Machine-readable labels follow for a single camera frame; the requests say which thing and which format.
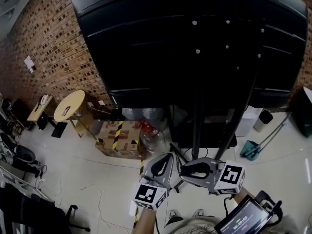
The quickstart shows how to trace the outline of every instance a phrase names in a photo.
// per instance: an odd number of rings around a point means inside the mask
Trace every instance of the chair leg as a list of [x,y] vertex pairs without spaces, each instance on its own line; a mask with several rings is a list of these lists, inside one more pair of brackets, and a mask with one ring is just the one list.
[[83,230],[85,230],[86,232],[90,232],[90,228],[85,228],[85,227],[78,226],[78,225],[71,224],[71,223],[69,223],[69,226],[70,226],[70,227],[75,227],[75,228],[77,228],[77,229],[83,229]]
[[66,214],[66,220],[67,220],[67,222],[68,222],[68,226],[74,227],[74,228],[78,228],[78,229],[83,229],[83,230],[85,230],[86,232],[90,232],[90,231],[91,231],[90,228],[86,228],[86,227],[82,227],[82,226],[79,226],[79,225],[75,225],[75,224],[70,223],[69,220],[70,220],[70,215],[71,215],[71,213],[72,213],[72,209],[77,210],[77,209],[78,209],[77,205],[71,205],[71,206],[69,207],[69,209],[68,209],[68,212],[67,212],[67,214]]
[[69,219],[70,219],[70,215],[72,214],[72,209],[73,209],[73,205],[71,205],[68,209],[68,212],[66,213],[66,220],[67,222],[69,222]]

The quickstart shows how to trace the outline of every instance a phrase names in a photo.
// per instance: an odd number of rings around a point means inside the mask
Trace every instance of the person's arm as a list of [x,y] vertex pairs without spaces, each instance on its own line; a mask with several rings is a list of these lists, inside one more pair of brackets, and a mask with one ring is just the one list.
[[156,211],[144,209],[138,220],[133,234],[153,234],[156,219]]

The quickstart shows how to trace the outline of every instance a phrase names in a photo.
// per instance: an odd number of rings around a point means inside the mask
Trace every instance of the small wooden table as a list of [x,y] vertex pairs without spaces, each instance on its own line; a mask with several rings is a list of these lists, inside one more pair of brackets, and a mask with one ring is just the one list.
[[71,124],[73,126],[74,123],[72,119],[70,119],[71,116],[74,116],[78,122],[91,134],[91,136],[96,140],[97,138],[94,136],[94,134],[87,128],[83,122],[80,120],[80,117],[78,117],[75,112],[79,109],[79,107],[82,105],[83,100],[85,97],[85,93],[82,90],[74,91],[70,95],[68,95],[66,98],[64,98],[58,107],[56,108],[54,112],[54,120],[57,122],[62,122],[64,120],[69,119]]
[[46,119],[52,126],[54,126],[54,131],[52,133],[52,137],[56,137],[56,138],[60,138],[64,132],[64,129],[67,125],[67,123],[62,122],[61,124],[55,124],[53,122],[52,119],[50,119],[50,117],[47,116],[47,114],[44,112],[44,110],[46,109],[46,107],[48,106],[48,104],[50,103],[50,101],[53,99],[53,96],[50,95],[47,102],[44,105],[40,105],[38,107],[38,103],[36,104],[36,106],[34,107],[34,109],[32,110],[32,112],[30,113],[27,121],[33,121],[33,122],[37,122],[39,120],[40,117],[43,117],[44,119]]

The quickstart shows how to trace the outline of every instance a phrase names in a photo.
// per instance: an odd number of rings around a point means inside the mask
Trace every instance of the trash bin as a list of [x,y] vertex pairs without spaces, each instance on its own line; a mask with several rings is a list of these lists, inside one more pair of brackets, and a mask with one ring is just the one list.
[[257,121],[263,108],[248,106],[235,132],[236,136],[247,136]]
[[258,120],[255,122],[253,128],[260,133],[265,126],[267,126],[273,120],[273,115],[268,110],[263,110],[259,115]]

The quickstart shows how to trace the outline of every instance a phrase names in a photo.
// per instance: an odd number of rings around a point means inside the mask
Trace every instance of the smartphone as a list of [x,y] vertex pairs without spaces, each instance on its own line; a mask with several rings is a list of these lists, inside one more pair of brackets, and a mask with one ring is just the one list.
[[62,116],[65,116],[65,115],[67,114],[67,112],[68,112],[69,109],[70,109],[70,107],[67,107],[67,108],[64,110],[64,112],[62,113]]

